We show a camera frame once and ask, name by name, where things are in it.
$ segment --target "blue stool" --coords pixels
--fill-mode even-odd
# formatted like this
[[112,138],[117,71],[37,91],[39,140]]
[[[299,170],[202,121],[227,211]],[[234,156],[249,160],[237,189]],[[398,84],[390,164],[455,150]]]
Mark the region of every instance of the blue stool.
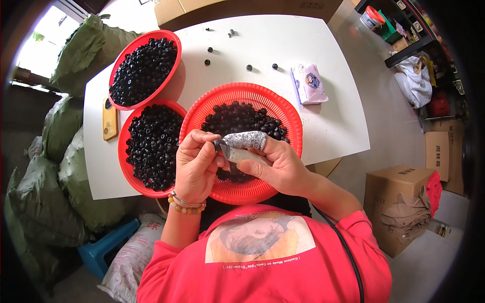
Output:
[[98,242],[87,243],[78,247],[78,251],[84,265],[89,269],[90,272],[102,280],[108,271],[108,265],[104,260],[105,255],[124,240],[127,240],[133,236],[138,227],[140,227],[140,222],[138,219],[133,219],[133,221],[130,221],[125,225],[122,225],[109,232]]

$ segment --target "red basket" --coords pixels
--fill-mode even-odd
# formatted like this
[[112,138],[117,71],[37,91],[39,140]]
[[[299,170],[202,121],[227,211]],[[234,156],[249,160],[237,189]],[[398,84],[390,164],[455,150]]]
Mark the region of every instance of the red basket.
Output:
[[[286,137],[290,140],[298,157],[301,157],[303,126],[295,107],[275,92],[252,83],[224,84],[205,93],[190,107],[185,116],[180,129],[179,141],[182,142],[192,129],[200,129],[205,117],[210,113],[214,114],[212,109],[214,105],[231,104],[235,100],[250,103],[255,110],[264,107],[268,110],[268,116],[280,119],[281,124],[288,129]],[[209,196],[224,203],[244,205],[264,201],[275,194],[277,191],[260,179],[240,184],[216,178]]]
[[[155,98],[151,100],[150,104],[146,104],[146,106],[151,106],[153,104],[159,104],[159,105],[165,104],[166,106],[173,109],[176,113],[181,115],[182,118],[185,117],[185,115],[187,114],[187,111],[183,107],[181,107],[178,103],[175,103],[174,101],[171,101],[171,100]],[[133,177],[133,165],[130,165],[129,163],[126,162],[126,158],[128,158],[128,155],[125,152],[126,149],[128,148],[126,141],[131,137],[128,131],[128,127],[131,125],[131,121],[133,117],[139,117],[142,110],[146,106],[135,109],[123,124],[123,127],[121,128],[120,135],[118,138],[118,160],[120,161],[121,171],[125,175],[125,178],[128,181],[128,183],[131,184],[131,186],[133,186],[134,189],[136,189],[139,193],[151,198],[165,198],[165,197],[168,197],[170,190],[154,191],[151,188],[146,188],[143,185],[143,182],[141,180]]]
[[175,33],[171,32],[171,31],[166,31],[166,30],[158,30],[158,31],[153,31],[153,32],[147,32],[146,34],[139,36],[138,38],[133,40],[130,44],[128,44],[128,46],[125,47],[125,49],[121,52],[121,54],[119,54],[118,58],[116,58],[116,61],[114,62],[114,65],[113,65],[113,70],[111,71],[109,85],[113,84],[114,75],[116,73],[116,70],[118,69],[120,64],[122,64],[123,61],[125,60],[125,55],[131,54],[139,46],[147,44],[148,40],[150,38],[153,38],[153,39],[167,38],[167,40],[169,40],[169,41],[170,40],[174,41],[174,45],[177,46],[177,57],[175,59],[174,67],[172,68],[172,70],[168,74],[165,81],[160,85],[159,88],[157,88],[157,90],[154,93],[152,93],[148,98],[146,98],[142,102],[137,103],[133,106],[126,106],[125,107],[125,106],[121,106],[121,105],[116,104],[115,102],[113,102],[113,99],[111,98],[111,96],[109,96],[109,93],[108,93],[108,99],[110,100],[111,104],[121,111],[131,111],[131,110],[134,110],[134,109],[142,107],[142,106],[145,107],[145,105],[148,102],[150,102],[153,98],[155,98],[162,91],[162,89],[167,85],[167,83],[170,81],[170,79],[174,75],[175,70],[178,67],[178,63],[180,62],[180,57],[182,56],[182,45],[181,45],[182,43],[180,42],[180,39],[177,37],[177,35],[175,35]]

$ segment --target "tiled floor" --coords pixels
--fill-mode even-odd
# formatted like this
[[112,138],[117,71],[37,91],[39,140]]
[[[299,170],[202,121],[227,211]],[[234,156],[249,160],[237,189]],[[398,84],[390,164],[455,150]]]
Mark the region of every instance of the tiled floor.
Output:
[[[425,146],[416,112],[401,93],[393,71],[384,65],[390,45],[362,30],[358,18],[352,2],[344,0],[328,26],[359,90],[371,149],[344,157],[329,179],[363,202],[366,172],[397,164],[424,166]],[[458,236],[442,238],[427,230],[399,256],[389,258],[393,276],[390,302],[425,302],[432,296],[456,254],[467,210],[465,198],[443,192],[435,218],[453,226]],[[81,268],[56,286],[55,297],[49,302],[109,301],[109,296],[96,288],[99,282]]]

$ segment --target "window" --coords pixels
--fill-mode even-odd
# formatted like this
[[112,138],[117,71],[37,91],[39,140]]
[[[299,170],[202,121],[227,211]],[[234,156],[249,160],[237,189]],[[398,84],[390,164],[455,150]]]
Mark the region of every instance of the window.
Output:
[[17,66],[50,78],[66,39],[79,27],[79,22],[51,6],[23,45]]

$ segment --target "woman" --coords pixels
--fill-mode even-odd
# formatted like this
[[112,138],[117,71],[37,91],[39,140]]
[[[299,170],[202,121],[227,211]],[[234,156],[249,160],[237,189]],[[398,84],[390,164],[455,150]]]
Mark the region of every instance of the woman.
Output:
[[[358,302],[349,257],[327,224],[255,204],[234,208],[199,234],[215,173],[227,167],[211,143],[219,137],[193,130],[180,144],[175,196],[143,272],[138,302]],[[273,166],[244,160],[237,167],[280,193],[308,199],[337,223],[360,272],[365,301],[387,302],[388,261],[359,201],[307,170],[285,142],[267,137],[263,151],[253,152]]]

